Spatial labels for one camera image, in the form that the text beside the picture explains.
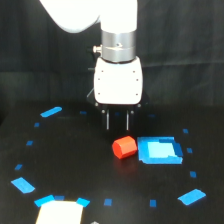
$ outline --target table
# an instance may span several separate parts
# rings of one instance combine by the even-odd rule
[[[40,116],[54,106],[63,109],[48,118]],[[82,224],[223,223],[224,108],[145,105],[129,133],[125,112],[114,112],[108,132],[89,104],[30,103],[11,110],[0,127],[0,223],[35,223],[39,208],[34,201],[51,194],[68,201],[90,200]],[[174,136],[182,147],[183,164],[147,165],[137,154],[117,159],[111,145],[126,135]],[[32,146],[26,146],[29,140]],[[15,171],[17,164],[23,166]],[[196,171],[197,178],[191,178],[190,171]],[[21,193],[11,184],[19,177],[36,189]],[[190,206],[177,200],[193,189],[207,196]],[[106,198],[113,200],[112,206],[104,206]],[[156,208],[149,206],[151,199],[157,201]]]

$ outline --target white square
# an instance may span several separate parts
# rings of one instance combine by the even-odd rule
[[[82,210],[73,201],[51,201],[41,206],[36,224],[80,224]]]

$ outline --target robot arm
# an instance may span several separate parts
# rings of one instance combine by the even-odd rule
[[[137,0],[40,0],[63,30],[79,33],[101,22],[101,54],[94,74],[99,104],[136,105],[142,96],[141,63],[136,57]]]
[[[100,0],[40,0],[54,22],[68,33],[80,33],[100,22]]]

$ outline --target light blue square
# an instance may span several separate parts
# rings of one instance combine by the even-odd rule
[[[86,207],[90,203],[90,201],[83,199],[83,198],[78,198],[76,203],[79,205],[82,205],[83,207]]]
[[[112,205],[112,199],[105,199],[105,201],[104,201],[104,205],[105,206],[111,206]]]
[[[148,142],[150,158],[176,157],[172,143]]]
[[[150,207],[156,207],[156,200],[150,200]]]
[[[28,142],[26,143],[27,146],[31,146],[32,144],[33,144],[33,141],[28,141]]]
[[[196,178],[197,177],[197,174],[195,171],[191,171],[190,172],[190,176],[193,177],[193,178]]]

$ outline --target blue tape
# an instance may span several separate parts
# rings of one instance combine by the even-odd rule
[[[155,118],[156,115],[155,114],[149,114],[148,117]]]
[[[183,152],[182,152],[180,144],[179,143],[172,143],[172,144],[173,144],[175,155],[182,157]]]
[[[205,193],[202,191],[195,189],[181,197],[178,198],[178,200],[182,201],[185,205],[190,205],[194,203],[195,201],[198,201],[201,198],[204,198],[206,196]]]
[[[187,148],[188,153],[193,153],[193,150],[191,148]]]
[[[191,176],[192,178],[196,178],[196,177],[197,177],[197,174],[196,174],[195,171],[190,171],[190,176]]]
[[[146,164],[182,164],[183,158],[168,156],[167,158],[146,158],[142,162]]]
[[[174,139],[159,139],[160,143],[175,143]]]
[[[26,143],[27,146],[31,146],[32,144],[33,144],[33,141],[28,141],[28,142]]]
[[[35,127],[35,128],[38,128],[39,126],[40,126],[39,123],[35,123],[35,124],[34,124],[34,127]]]
[[[104,206],[111,206],[111,205],[112,205],[112,199],[109,198],[105,199]]]
[[[159,142],[160,140],[174,140],[174,137],[138,137],[139,160],[149,158],[148,142]]]
[[[150,207],[156,207],[156,200],[150,200],[150,203],[149,203]]]
[[[184,134],[188,134],[189,132],[188,132],[187,129],[183,129],[183,133],[184,133]]]
[[[50,201],[54,201],[53,195],[49,195],[44,198],[38,199],[38,200],[34,201],[34,203],[36,204],[37,207],[41,207],[43,204],[50,202]]]
[[[178,156],[167,156],[164,158],[150,158],[148,143],[150,142],[163,142],[163,143],[174,143],[174,137],[139,137],[138,141],[138,156],[139,160],[142,160],[146,164],[182,164],[183,159]]]
[[[83,207],[86,207],[90,203],[90,201],[83,199],[83,198],[78,198],[76,203],[79,205],[82,205]]]
[[[22,164],[18,164],[18,165],[15,167],[15,170],[20,170],[22,166],[23,166]]]
[[[35,189],[31,184],[29,184],[22,177],[11,181],[11,183],[15,187],[17,187],[23,194],[30,193],[30,192],[34,191],[34,189]]]
[[[56,201],[64,201],[65,196],[54,196],[54,200]]]
[[[87,112],[86,112],[86,111],[80,111],[80,114],[82,114],[82,115],[86,115]]]
[[[55,113],[58,113],[59,111],[61,111],[62,110],[62,108],[61,107],[55,107],[55,108],[53,108],[53,109],[50,109],[50,110],[48,110],[48,111],[46,111],[46,112],[44,112],[44,113],[42,113],[42,114],[40,114],[42,117],[49,117],[49,116],[51,116],[51,115],[53,115],[53,114],[55,114]]]

